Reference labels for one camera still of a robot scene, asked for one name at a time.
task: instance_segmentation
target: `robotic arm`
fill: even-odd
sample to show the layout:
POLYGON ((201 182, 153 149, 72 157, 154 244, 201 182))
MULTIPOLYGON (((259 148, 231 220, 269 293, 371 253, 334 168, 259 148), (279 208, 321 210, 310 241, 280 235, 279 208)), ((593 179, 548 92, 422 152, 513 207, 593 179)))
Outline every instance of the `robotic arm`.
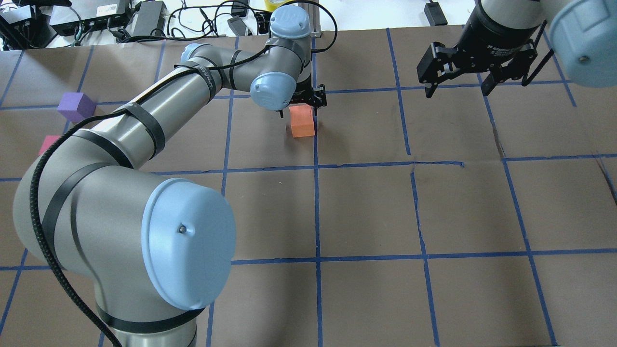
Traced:
POLYGON ((550 24, 553 49, 573 82, 593 87, 617 85, 617 2, 476 0, 456 46, 433 42, 420 60, 418 80, 425 84, 426 97, 440 83, 463 73, 489 72, 482 83, 484 95, 508 79, 529 84, 537 73, 528 78, 538 42, 530 37, 544 20, 550 24))
POLYGON ((170 74, 91 130, 71 129, 26 172, 14 201, 22 243, 61 284, 60 268, 93 279, 97 313, 123 346, 194 346, 235 249, 219 192, 136 169, 222 88, 274 111, 325 106, 323 85, 310 84, 310 32, 303 9, 282 6, 257 54, 190 44, 170 74))

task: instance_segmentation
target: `blue cap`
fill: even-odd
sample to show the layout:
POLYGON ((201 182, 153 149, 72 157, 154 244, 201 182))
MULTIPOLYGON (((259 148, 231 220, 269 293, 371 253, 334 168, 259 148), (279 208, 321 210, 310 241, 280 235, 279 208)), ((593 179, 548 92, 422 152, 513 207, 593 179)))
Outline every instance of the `blue cap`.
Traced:
POLYGON ((184 48, 184 52, 182 52, 182 55, 180 56, 180 61, 181 62, 185 62, 187 60, 189 60, 191 58, 191 55, 193 54, 193 52, 203 46, 203 43, 189 43, 186 45, 186 47, 184 48))
POLYGON ((251 83, 251 98, 266 109, 282 110, 296 91, 296 80, 284 72, 267 72, 251 83))
POLYGON ((217 191, 172 178, 150 195, 141 223, 141 249, 159 295, 183 310, 206 307, 231 270, 236 224, 217 191))
POLYGON ((275 36, 292 40, 309 36, 309 14, 297 6, 281 6, 272 12, 270 31, 275 36))
POLYGON ((553 19, 550 40, 572 82, 617 85, 617 1, 569 3, 553 19))

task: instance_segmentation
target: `orange cube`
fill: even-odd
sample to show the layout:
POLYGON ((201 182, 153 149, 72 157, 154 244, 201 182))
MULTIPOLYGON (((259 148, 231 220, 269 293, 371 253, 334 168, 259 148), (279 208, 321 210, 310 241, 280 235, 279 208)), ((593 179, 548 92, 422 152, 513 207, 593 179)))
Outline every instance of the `orange cube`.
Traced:
POLYGON ((291 106, 289 113, 291 113, 291 135, 293 137, 315 136, 312 106, 306 104, 291 106))

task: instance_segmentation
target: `white label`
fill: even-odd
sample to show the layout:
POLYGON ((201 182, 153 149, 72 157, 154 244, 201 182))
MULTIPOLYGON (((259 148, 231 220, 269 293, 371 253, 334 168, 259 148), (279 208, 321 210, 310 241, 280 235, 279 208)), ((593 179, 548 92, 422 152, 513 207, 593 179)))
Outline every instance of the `white label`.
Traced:
POLYGON ((118 4, 103 5, 96 8, 96 17, 102 17, 104 15, 116 14, 118 4))

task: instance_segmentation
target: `white surface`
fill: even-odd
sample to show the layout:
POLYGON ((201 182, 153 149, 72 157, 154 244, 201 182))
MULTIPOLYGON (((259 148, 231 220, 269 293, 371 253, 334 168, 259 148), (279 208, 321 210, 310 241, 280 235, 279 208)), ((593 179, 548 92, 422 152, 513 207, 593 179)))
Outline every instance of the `white surface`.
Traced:
MULTIPOLYGON (((180 0, 164 0, 169 12, 181 7, 180 0)), ((186 0, 188 6, 208 6, 218 5, 222 0, 186 0)), ((326 7, 336 18, 339 30, 367 30, 367 29, 383 29, 383 28, 399 28, 399 27, 427 27, 428 20, 424 14, 424 5, 428 0, 320 0, 320 4, 326 7)), ((467 18, 475 6, 474 0, 439 0, 448 24, 461 25, 465 24, 467 18)), ((250 6, 255 9, 265 9, 263 0, 250 0, 250 6)), ((219 13, 229 13, 230 7, 222 7, 219 13)), ((214 17, 215 9, 204 9, 206 14, 214 17)), ((127 27, 129 32, 132 31, 135 19, 127 27)), ((218 32, 220 35, 234 36, 227 26, 227 19, 230 16, 221 16, 218 18, 218 32)), ((182 23, 192 27, 200 28, 204 19, 199 10, 184 10, 182 13, 182 23)), ((243 18, 244 23, 253 31, 257 32, 257 26, 252 13, 249 11, 247 17, 243 18)), ((334 30, 334 25, 328 15, 322 10, 320 11, 321 30, 334 30)), ((178 25, 178 19, 172 18, 170 30, 177 27, 184 32, 187 37, 201 36, 201 33, 191 32, 178 25)), ((48 47, 61 47, 71 44, 72 36, 57 36, 48 47)), ((82 45, 95 44, 113 44, 115 38, 107 31, 95 31, 88 34, 83 40, 82 45)))

